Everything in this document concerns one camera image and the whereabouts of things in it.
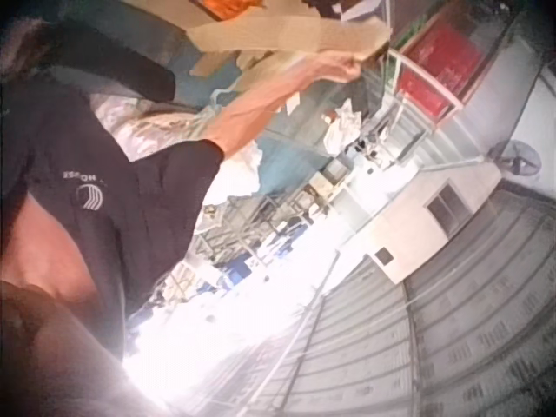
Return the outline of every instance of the plastic bag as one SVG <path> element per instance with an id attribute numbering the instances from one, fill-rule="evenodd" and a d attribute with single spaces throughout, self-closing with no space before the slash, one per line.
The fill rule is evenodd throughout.
<path id="1" fill-rule="evenodd" d="M 350 98 L 336 110 L 336 115 L 323 139 L 324 147 L 332 156 L 340 154 L 361 135 L 361 112 L 352 111 Z"/>
<path id="2" fill-rule="evenodd" d="M 184 141 L 202 139 L 208 122 L 221 111 L 216 90 L 211 104 L 197 114 L 173 112 L 144 115 L 138 105 L 144 100 L 110 97 L 95 112 L 104 128 L 112 134 L 130 161 L 136 161 Z M 248 196 L 258 191 L 262 151 L 252 142 L 224 161 L 208 189 L 203 205 L 219 205 L 230 196 Z"/>

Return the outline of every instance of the hand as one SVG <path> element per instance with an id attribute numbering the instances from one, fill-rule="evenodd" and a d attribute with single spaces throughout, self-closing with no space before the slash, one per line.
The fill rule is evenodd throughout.
<path id="1" fill-rule="evenodd" d="M 307 58 L 316 80 L 330 80 L 336 83 L 350 83 L 361 76 L 361 63 L 351 52 L 327 50 Z"/>

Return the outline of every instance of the window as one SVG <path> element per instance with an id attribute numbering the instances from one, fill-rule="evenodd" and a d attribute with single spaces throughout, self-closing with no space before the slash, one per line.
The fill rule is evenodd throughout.
<path id="1" fill-rule="evenodd" d="M 386 265 L 388 265 L 388 263 L 394 260 L 392 254 L 386 248 L 382 248 L 376 254 L 374 254 L 374 256 L 376 256 L 376 258 L 381 261 L 381 264 L 385 267 Z"/>
<path id="2" fill-rule="evenodd" d="M 448 237 L 471 217 L 469 209 L 450 185 L 445 186 L 427 208 Z"/>

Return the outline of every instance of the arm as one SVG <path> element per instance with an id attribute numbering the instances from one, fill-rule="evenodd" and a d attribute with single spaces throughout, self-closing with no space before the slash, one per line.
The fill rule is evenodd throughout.
<path id="1" fill-rule="evenodd" d="M 330 51 L 308 56 L 234 100 L 208 126 L 204 138 L 230 158 L 264 130 L 272 115 L 295 92 L 319 79 L 346 83 L 360 74 L 361 67 L 351 54 Z"/>

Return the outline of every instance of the cardboard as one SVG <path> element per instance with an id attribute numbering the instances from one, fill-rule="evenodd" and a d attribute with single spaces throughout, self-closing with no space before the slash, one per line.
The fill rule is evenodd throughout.
<path id="1" fill-rule="evenodd" d="M 378 18 L 365 23 L 301 16 L 239 16 L 189 29 L 189 39 L 204 52 L 227 50 L 343 50 L 365 59 L 388 42 L 390 30 Z"/>

